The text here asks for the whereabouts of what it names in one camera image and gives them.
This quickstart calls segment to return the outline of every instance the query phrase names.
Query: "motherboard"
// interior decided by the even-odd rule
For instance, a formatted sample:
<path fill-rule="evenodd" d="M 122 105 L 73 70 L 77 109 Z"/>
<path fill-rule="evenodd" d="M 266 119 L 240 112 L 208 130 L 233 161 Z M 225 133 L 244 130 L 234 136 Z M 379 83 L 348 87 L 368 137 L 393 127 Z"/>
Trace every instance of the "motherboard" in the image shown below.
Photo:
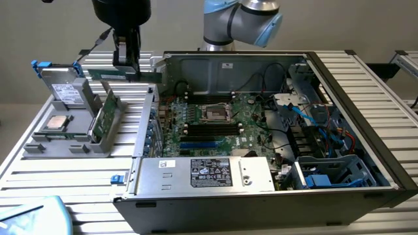
<path fill-rule="evenodd" d="M 262 129 L 257 95 L 229 99 L 169 97 L 159 107 L 165 134 L 163 157 L 245 156 L 274 157 L 270 131 Z"/>

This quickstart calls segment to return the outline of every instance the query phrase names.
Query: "sticker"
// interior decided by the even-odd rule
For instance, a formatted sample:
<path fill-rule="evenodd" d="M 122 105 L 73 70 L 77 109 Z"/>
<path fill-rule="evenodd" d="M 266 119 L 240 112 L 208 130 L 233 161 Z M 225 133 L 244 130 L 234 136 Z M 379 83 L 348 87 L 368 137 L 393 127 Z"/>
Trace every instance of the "sticker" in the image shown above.
<path fill-rule="evenodd" d="M 159 161 L 159 168 L 177 167 L 177 160 Z"/>
<path fill-rule="evenodd" d="M 234 64 L 232 64 L 232 63 L 222 63 L 222 68 L 224 69 L 233 69 L 234 68 Z"/>
<path fill-rule="evenodd" d="M 192 159 L 190 165 L 190 184 L 194 188 L 233 186 L 229 158 Z"/>
<path fill-rule="evenodd" d="M 103 74 L 102 75 L 103 79 L 113 79 L 113 80 L 126 80 L 126 76 L 123 75 L 109 75 L 109 74 Z"/>
<path fill-rule="evenodd" d="M 85 104 L 81 93 L 71 84 L 53 84 L 53 88 L 65 104 Z"/>

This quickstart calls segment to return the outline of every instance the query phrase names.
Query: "white label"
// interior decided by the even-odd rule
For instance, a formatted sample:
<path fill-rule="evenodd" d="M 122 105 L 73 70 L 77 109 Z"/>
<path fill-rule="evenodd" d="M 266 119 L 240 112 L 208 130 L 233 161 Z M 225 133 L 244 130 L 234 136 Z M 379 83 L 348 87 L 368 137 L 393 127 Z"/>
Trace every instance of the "white label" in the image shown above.
<path fill-rule="evenodd" d="M 222 63 L 222 68 L 224 69 L 233 69 L 234 68 L 234 64 L 233 63 Z"/>
<path fill-rule="evenodd" d="M 81 93 L 71 84 L 53 84 L 53 87 L 65 104 L 83 104 Z"/>
<path fill-rule="evenodd" d="M 159 161 L 159 168 L 177 167 L 177 160 Z"/>
<path fill-rule="evenodd" d="M 109 75 L 109 74 L 103 74 L 102 75 L 103 79 L 117 79 L 117 80 L 126 80 L 126 76 L 123 75 Z"/>

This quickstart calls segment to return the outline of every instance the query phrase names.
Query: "circuit board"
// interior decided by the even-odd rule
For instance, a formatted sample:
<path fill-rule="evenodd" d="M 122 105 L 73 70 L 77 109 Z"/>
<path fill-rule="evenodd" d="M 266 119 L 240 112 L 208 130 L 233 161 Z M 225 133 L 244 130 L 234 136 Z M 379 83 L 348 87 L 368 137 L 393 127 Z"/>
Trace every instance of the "circuit board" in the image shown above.
<path fill-rule="evenodd" d="M 98 117 L 93 122 L 90 128 L 90 135 L 95 142 L 101 142 L 102 138 L 107 135 L 113 128 L 115 109 L 118 108 L 118 98 L 114 95 L 114 91 L 110 90 L 103 103 L 103 107 L 99 110 Z"/>
<path fill-rule="evenodd" d="M 252 118 L 258 104 L 256 97 L 249 94 L 238 95 L 230 103 L 189 104 L 182 98 L 162 103 L 159 111 L 163 117 L 163 157 L 244 156 L 248 151 L 256 151 L 258 156 L 274 157 L 274 150 L 265 148 L 260 141 L 262 139 L 265 142 L 269 131 L 261 129 Z M 241 123 L 240 135 L 214 136 L 216 143 L 210 147 L 202 145 L 202 148 L 181 148 L 188 144 L 181 141 L 188 136 L 185 125 L 192 127 L 206 124 L 210 127 L 224 123 Z"/>

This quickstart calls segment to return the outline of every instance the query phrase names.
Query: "wall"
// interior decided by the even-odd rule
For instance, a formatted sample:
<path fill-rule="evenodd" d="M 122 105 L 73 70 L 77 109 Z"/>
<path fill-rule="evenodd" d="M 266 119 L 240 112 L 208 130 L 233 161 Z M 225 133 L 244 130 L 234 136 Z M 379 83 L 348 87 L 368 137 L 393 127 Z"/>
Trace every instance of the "wall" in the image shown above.
<path fill-rule="evenodd" d="M 418 50 L 417 0 L 280 0 L 285 21 L 268 49 L 354 49 L 387 62 L 396 49 Z M 202 41 L 204 0 L 153 0 L 142 27 L 143 50 L 194 50 Z M 43 103 L 49 90 L 31 70 L 34 59 L 70 63 L 107 25 L 90 0 L 2 0 L 0 103 Z M 98 50 L 113 50 L 109 40 Z M 256 47 L 238 44 L 238 49 Z M 403 78 L 403 85 L 417 84 Z"/>

